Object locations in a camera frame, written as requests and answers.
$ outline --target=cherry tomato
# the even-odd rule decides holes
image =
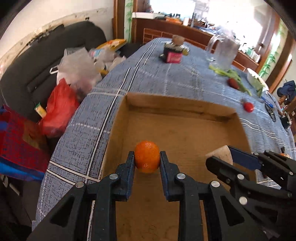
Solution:
[[[236,89],[236,90],[239,89],[239,85],[238,85],[237,81],[236,81],[235,79],[233,79],[233,78],[229,78],[229,79],[227,80],[227,84],[228,84],[230,87],[232,87],[233,89]]]
[[[254,105],[250,102],[245,102],[243,106],[244,106],[245,111],[247,111],[249,113],[251,113],[254,110]]]

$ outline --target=orange fruit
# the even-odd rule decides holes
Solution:
[[[151,141],[142,141],[135,148],[135,164],[139,171],[152,173],[159,168],[160,152],[158,146]]]

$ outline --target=tablecloth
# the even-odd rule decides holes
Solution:
[[[55,204],[77,182],[94,183],[100,180],[99,171],[116,111],[124,95],[144,92],[209,101],[235,108],[253,152],[280,152],[284,146],[295,159],[295,144],[290,129],[283,128],[279,116],[273,122],[246,75],[233,67],[253,97],[230,88],[227,77],[216,75],[208,68],[205,51],[190,47],[180,64],[166,64],[159,59],[164,41],[156,38],[115,67],[93,88],[71,119],[51,157],[42,181],[34,228]],[[275,98],[265,96],[271,103]],[[241,104],[244,98],[255,106],[247,113]],[[257,182],[280,188],[272,180],[256,172]]]

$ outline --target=silver bolt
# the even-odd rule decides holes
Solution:
[[[246,205],[248,203],[248,199],[246,197],[242,196],[242,197],[239,198],[239,203],[241,205]]]
[[[77,187],[77,188],[82,188],[83,186],[84,186],[83,182],[78,182],[75,184],[75,187]]]
[[[186,175],[185,175],[184,173],[178,173],[178,174],[177,174],[177,178],[178,178],[178,179],[183,180],[183,179],[185,179],[185,177],[186,177]]]
[[[217,182],[217,181],[212,181],[212,182],[211,182],[211,185],[212,185],[213,187],[217,188],[217,187],[220,186],[220,183]]]
[[[244,180],[244,175],[243,174],[238,174],[237,178],[240,179],[240,180]]]
[[[118,178],[118,175],[117,175],[116,173],[113,173],[113,174],[110,174],[109,178],[110,178],[111,180],[115,180],[115,179]]]

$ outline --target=cardboard box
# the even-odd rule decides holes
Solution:
[[[155,142],[182,173],[204,183],[217,179],[205,166],[208,152],[223,145],[250,152],[232,108],[192,99],[128,93],[112,126],[102,177],[113,173],[143,140]],[[116,216],[118,241],[178,240],[179,202],[166,201],[159,169],[153,174],[135,170],[132,195],[127,202],[116,203]]]

